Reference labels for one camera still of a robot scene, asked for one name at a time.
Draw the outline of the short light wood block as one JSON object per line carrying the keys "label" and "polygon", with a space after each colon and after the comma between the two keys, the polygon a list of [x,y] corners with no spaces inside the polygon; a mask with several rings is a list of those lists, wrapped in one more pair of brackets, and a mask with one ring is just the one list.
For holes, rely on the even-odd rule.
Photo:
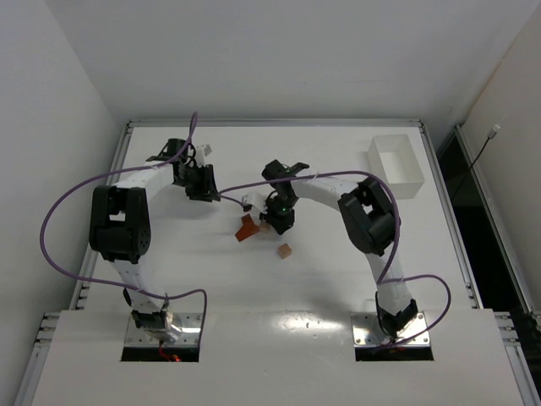
{"label": "short light wood block", "polygon": [[271,232],[271,225],[267,222],[262,222],[260,224],[260,231],[262,233],[270,233]]}

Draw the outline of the small light wood cube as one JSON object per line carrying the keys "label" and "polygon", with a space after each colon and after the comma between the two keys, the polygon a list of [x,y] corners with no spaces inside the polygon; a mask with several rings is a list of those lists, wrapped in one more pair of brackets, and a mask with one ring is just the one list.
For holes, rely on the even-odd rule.
{"label": "small light wood cube", "polygon": [[282,259],[285,259],[292,254],[292,249],[288,244],[282,244],[278,247],[277,253]]}

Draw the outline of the white perforated box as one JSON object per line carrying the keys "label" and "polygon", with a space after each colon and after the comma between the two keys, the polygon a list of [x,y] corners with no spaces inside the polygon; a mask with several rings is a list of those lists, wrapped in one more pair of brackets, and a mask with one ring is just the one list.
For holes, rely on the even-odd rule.
{"label": "white perforated box", "polygon": [[386,181],[397,200],[413,199],[424,175],[406,134],[376,135],[367,153],[373,174]]}

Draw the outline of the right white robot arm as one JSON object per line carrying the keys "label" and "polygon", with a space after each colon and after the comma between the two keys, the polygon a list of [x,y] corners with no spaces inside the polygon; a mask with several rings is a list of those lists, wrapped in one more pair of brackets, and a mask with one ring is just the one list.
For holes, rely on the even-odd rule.
{"label": "right white robot arm", "polygon": [[347,236],[366,255],[376,282],[376,312],[380,328],[393,338],[418,313],[397,251],[396,203],[381,183],[371,177],[355,184],[336,177],[318,178],[309,165],[298,162],[288,167],[277,160],[262,171],[274,192],[265,199],[260,220],[279,234],[292,228],[294,206],[308,199],[338,211]]}

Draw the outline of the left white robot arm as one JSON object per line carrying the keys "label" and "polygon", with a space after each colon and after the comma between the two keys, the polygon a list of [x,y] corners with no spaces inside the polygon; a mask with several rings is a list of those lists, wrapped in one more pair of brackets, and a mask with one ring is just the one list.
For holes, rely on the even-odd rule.
{"label": "left white robot arm", "polygon": [[160,343],[175,343],[181,325],[145,259],[151,243],[150,201],[169,186],[183,188],[191,200],[218,201],[213,166],[205,162],[210,154],[210,145],[170,139],[142,169],[93,191],[90,247],[120,276],[135,326]]}

